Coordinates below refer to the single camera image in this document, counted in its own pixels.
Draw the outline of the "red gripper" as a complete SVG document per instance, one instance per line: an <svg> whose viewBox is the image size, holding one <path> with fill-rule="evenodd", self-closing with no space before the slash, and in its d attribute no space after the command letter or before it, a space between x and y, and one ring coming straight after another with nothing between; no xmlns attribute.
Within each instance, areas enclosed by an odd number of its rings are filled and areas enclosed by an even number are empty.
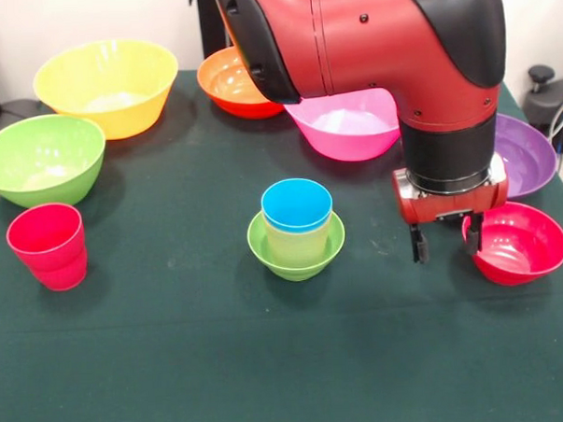
<svg viewBox="0 0 563 422"><path fill-rule="evenodd" d="M429 260L429 251L427 238L418 224L470 213L463 219L464 242L467 253L475 256L482 247L484 212L505 203L509 184L503 159L495 153L486 180L473 190L442 195L430 193L412 184L405 168L392 174L392 188L400 214L409 224L414 263L422 264Z"/></svg>

